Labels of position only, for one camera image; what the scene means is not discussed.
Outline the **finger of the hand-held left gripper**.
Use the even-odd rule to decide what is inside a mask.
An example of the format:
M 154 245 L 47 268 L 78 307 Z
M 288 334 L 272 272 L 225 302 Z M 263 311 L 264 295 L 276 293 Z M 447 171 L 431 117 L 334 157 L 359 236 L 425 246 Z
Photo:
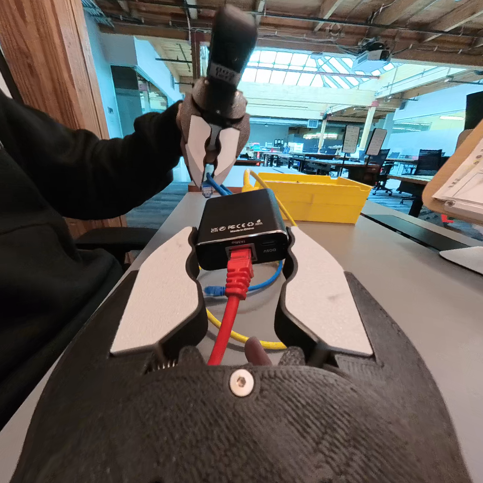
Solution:
M 216 158 L 216 168 L 213 172 L 216 183 L 224 182 L 236 162 L 239 135 L 240 131 L 235 128 L 223 129 L 218 134 L 219 152 Z
M 191 115 L 186 141 L 186 166 L 191 181 L 201 189 L 205 172 L 206 143 L 210 141 L 211 126 L 200 116 Z

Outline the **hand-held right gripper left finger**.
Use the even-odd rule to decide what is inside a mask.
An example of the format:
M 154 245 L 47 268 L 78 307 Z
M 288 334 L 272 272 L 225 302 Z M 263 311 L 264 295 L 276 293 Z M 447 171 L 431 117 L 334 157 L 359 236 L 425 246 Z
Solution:
M 110 353 L 154 352 L 178 357 L 208 330 L 195 245 L 197 229 L 185 227 L 142 263 Z

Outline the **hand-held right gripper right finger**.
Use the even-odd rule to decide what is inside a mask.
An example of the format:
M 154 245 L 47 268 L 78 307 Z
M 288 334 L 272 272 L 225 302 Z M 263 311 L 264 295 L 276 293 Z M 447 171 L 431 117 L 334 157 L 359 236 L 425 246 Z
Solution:
M 346 273 L 299 227 L 287 229 L 289 246 L 275 311 L 275 333 L 305 357 L 372 357 L 373 348 Z

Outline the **black network splitter box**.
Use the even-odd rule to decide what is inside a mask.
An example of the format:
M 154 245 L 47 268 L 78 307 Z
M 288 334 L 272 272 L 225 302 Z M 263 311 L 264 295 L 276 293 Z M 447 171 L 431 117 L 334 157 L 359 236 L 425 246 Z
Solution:
M 271 189 L 214 197 L 205 203 L 196 239 L 202 269 L 225 269 L 238 248 L 250 248 L 254 264 L 282 261 L 288 245 L 287 227 Z

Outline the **large yellow plastic bin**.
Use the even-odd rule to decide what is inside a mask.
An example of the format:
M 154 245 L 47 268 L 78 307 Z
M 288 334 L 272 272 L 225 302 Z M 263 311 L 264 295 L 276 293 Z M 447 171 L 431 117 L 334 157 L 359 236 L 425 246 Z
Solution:
M 258 176 L 296 222 L 354 225 L 372 189 L 341 177 L 269 172 Z

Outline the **person's left forearm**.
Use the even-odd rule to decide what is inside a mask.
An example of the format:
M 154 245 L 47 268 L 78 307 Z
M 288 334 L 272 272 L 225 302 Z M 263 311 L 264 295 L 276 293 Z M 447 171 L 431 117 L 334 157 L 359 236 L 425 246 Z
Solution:
M 134 132 L 122 139 L 101 140 L 87 130 L 66 136 L 56 210 L 69 218 L 110 219 L 163 190 L 181 157 L 181 105 L 178 101 L 163 113 L 136 118 Z

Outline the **grey desk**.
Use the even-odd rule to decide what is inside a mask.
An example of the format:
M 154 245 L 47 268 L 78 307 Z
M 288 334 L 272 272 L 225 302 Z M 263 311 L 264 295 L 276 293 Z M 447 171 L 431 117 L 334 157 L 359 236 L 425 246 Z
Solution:
M 186 226 L 197 226 L 206 199 L 188 193 L 131 268 Z M 297 222 L 351 272 L 404 331 L 431 371 L 453 420 L 473 482 L 482 482 L 482 276 L 359 216 L 355 225 Z M 281 281 L 250 296 L 235 330 L 275 340 L 273 316 Z M 18 462 L 35 406 L 53 370 L 1 430 L 1 482 Z

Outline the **person's right hand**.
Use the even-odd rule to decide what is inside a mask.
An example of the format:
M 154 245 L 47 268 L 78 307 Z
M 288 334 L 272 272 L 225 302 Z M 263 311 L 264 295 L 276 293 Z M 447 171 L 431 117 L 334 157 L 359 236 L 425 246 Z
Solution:
M 256 337 L 250 337 L 244 346 L 245 357 L 253 366 L 272 366 L 269 355 Z

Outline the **white sheet stand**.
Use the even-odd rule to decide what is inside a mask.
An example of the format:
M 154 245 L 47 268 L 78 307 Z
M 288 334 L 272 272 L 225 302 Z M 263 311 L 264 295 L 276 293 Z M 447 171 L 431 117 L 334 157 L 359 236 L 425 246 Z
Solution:
M 360 127 L 347 125 L 342 140 L 342 153 L 353 154 L 357 151 Z
M 366 155 L 376 156 L 380 153 L 384 140 L 387 136 L 387 130 L 382 128 L 375 128 L 372 131 L 370 140 L 366 147 Z

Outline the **person's black hoodie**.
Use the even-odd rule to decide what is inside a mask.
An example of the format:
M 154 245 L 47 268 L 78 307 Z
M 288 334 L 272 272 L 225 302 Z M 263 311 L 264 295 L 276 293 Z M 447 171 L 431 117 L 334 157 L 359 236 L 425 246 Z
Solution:
M 121 214 L 131 138 L 72 130 L 1 93 L 1 429 L 121 275 L 68 218 Z

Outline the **ceiling projector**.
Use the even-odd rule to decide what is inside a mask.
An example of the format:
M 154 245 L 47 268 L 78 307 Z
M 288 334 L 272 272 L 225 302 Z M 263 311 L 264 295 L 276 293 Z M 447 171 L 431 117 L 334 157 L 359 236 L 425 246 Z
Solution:
M 372 40 L 363 45 L 361 53 L 353 60 L 352 71 L 370 74 L 390 62 L 391 51 L 380 41 Z

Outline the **black office chair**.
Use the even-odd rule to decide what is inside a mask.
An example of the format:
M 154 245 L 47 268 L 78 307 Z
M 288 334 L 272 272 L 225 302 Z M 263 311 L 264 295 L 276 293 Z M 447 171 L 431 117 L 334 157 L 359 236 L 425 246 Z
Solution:
M 416 176 L 433 176 L 436 174 L 441 163 L 442 150 L 424 150 L 419 151 L 418 162 L 414 171 Z M 403 197 L 400 204 L 405 200 L 414 201 L 421 196 L 424 190 L 422 184 L 414 184 L 411 182 L 401 181 L 398 188 L 400 193 L 408 193 L 410 196 Z

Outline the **wooden document stand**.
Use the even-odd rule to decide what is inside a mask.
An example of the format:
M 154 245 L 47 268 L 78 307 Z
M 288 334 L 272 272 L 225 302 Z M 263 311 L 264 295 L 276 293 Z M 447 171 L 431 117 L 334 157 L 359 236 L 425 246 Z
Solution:
M 447 182 L 452 174 L 457 170 L 465 159 L 471 154 L 477 144 L 482 141 L 482 122 L 473 130 L 465 130 L 458 138 L 457 147 L 454 154 L 433 176 L 423 191 L 423 204 L 434 212 L 447 215 L 448 217 L 458 218 L 472 225 L 482 226 L 482 219 L 467 217 L 461 213 L 453 213 L 445 209 L 444 203 L 432 196 L 441 186 Z

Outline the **wooden post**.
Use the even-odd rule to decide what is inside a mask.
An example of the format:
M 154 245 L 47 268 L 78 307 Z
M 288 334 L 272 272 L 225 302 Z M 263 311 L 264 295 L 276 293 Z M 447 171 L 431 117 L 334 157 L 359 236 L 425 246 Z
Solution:
M 1 62 L 17 102 L 108 139 L 81 1 L 1 1 Z

